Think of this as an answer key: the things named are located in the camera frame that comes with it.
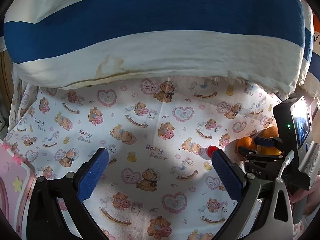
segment baby bear print fabric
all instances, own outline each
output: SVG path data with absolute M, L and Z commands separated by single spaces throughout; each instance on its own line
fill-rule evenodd
M 110 162 L 84 204 L 111 240 L 209 240 L 236 206 L 208 146 L 238 163 L 235 140 L 275 125 L 274 94 L 207 78 L 126 80 L 76 90 L 16 85 L 5 141 L 47 179 L 99 147 Z M 63 199 L 61 210 L 71 231 Z M 257 203 L 243 235 L 249 233 Z

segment finger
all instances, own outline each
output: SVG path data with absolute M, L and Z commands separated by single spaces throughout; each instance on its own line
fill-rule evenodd
M 304 190 L 302 188 L 299 188 L 296 193 L 293 194 L 291 197 L 291 202 L 296 203 L 299 200 L 302 200 L 306 195 L 308 195 L 310 192 L 307 190 Z

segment white cable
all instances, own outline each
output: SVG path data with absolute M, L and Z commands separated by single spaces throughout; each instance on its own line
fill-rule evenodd
M 287 156 L 284 158 L 284 162 L 282 163 L 282 166 L 281 166 L 281 169 L 280 169 L 280 171 L 279 171 L 278 177 L 281 178 L 284 169 L 290 164 L 290 162 L 293 160 L 293 158 L 294 158 L 294 151 L 291 150 L 291 151 L 287 154 Z

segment blue gripper pad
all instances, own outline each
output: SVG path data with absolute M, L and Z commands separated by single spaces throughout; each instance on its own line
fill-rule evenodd
M 108 163 L 108 151 L 104 148 L 99 148 L 88 162 L 89 167 L 78 183 L 78 198 L 81 202 L 90 198 Z
M 232 163 L 221 149 L 215 150 L 212 153 L 211 161 L 212 166 L 221 179 L 230 198 L 238 202 L 241 201 L 243 199 L 243 188 L 246 181 L 245 179 L 241 181 L 233 168 L 238 168 L 244 175 L 243 171 L 237 164 Z

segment orange stripe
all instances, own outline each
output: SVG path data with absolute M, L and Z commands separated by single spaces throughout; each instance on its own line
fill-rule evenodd
M 313 29 L 320 32 L 320 22 L 315 15 L 313 15 Z

